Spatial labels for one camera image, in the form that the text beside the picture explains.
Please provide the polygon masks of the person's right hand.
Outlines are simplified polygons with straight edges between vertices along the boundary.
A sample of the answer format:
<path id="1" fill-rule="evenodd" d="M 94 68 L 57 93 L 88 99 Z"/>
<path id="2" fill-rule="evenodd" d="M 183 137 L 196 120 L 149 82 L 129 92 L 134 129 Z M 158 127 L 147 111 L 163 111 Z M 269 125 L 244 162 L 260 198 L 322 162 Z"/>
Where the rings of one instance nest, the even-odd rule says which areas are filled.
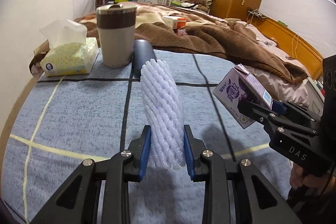
<path id="1" fill-rule="evenodd" d="M 297 189 L 303 185 L 317 190 L 318 194 L 326 194 L 335 189 L 335 177 L 332 176 L 329 180 L 329 174 L 324 174 L 322 177 L 315 177 L 312 174 L 304 175 L 302 167 L 293 163 L 290 173 L 290 186 Z"/>

